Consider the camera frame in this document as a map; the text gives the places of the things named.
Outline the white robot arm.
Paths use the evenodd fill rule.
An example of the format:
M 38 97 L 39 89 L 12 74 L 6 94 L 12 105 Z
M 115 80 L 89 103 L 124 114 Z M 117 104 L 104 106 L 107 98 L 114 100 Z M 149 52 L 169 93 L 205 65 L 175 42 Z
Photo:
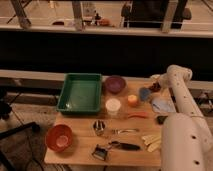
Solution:
M 191 78 L 191 69 L 170 65 L 157 80 L 172 89 L 178 108 L 162 125 L 161 171 L 206 171 L 204 158 L 213 148 L 213 134 L 186 85 Z

